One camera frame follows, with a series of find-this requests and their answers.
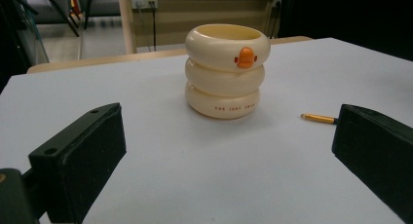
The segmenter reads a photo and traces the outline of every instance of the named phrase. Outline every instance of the ring-shaped tier of cup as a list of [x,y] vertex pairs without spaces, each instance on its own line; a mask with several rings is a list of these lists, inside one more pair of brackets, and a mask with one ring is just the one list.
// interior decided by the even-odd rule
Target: ring-shaped tier of cup
[[264,66],[246,72],[217,71],[200,66],[188,58],[185,64],[188,81],[198,90],[220,96],[241,96],[254,92],[264,81]]
[[[268,38],[253,28],[233,24],[206,24],[192,29],[185,40],[188,56],[214,70],[242,72],[259,67],[270,55]],[[253,53],[250,67],[240,68],[242,51]]]
[[188,82],[185,88],[185,96],[189,105],[201,114],[216,119],[236,119],[255,109],[260,98],[260,92],[258,89],[243,96],[223,97],[203,93]]

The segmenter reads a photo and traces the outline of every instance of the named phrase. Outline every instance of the white table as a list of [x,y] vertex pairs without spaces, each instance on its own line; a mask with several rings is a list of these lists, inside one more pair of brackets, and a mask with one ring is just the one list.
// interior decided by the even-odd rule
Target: white table
[[27,171],[36,147],[120,102],[128,153],[86,224],[402,223],[331,153],[335,127],[299,116],[347,103],[413,126],[413,62],[335,39],[275,45],[257,108],[219,121],[186,103],[186,58],[13,77],[0,95],[0,168]]

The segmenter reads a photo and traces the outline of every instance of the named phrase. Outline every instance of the orange beak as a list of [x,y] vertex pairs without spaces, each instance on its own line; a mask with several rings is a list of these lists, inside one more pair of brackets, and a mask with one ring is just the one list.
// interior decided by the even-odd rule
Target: orange beak
[[235,57],[235,62],[239,68],[250,68],[257,60],[257,56],[254,55],[254,51],[250,47],[244,47],[240,51],[240,56]]

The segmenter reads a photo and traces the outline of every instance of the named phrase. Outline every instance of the wooden desk edge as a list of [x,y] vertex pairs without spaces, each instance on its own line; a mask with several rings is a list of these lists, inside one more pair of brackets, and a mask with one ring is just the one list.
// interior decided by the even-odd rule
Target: wooden desk edge
[[[305,36],[296,36],[296,37],[271,39],[270,41],[272,45],[277,45],[277,44],[285,44],[285,43],[301,42],[301,41],[309,41],[309,40],[312,40],[312,38],[305,37]],[[77,67],[83,67],[83,66],[107,64],[107,63],[114,63],[114,62],[139,61],[139,60],[154,59],[154,58],[167,57],[167,56],[184,56],[184,55],[186,55],[186,50],[179,49],[179,50],[159,51],[159,52],[150,52],[150,53],[142,53],[142,54],[124,55],[124,56],[105,56],[105,57],[89,58],[89,59],[81,59],[81,60],[43,63],[43,64],[38,64],[38,65],[34,65],[30,67],[27,70],[27,74],[54,71],[54,70],[62,70],[62,69],[69,69],[69,68],[77,68]]]

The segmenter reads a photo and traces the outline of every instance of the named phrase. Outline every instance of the cup opening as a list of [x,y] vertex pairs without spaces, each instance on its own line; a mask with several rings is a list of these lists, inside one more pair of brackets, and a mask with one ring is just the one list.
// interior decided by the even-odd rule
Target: cup opening
[[230,24],[203,25],[197,31],[207,37],[225,40],[253,40],[261,37],[261,33],[255,29]]

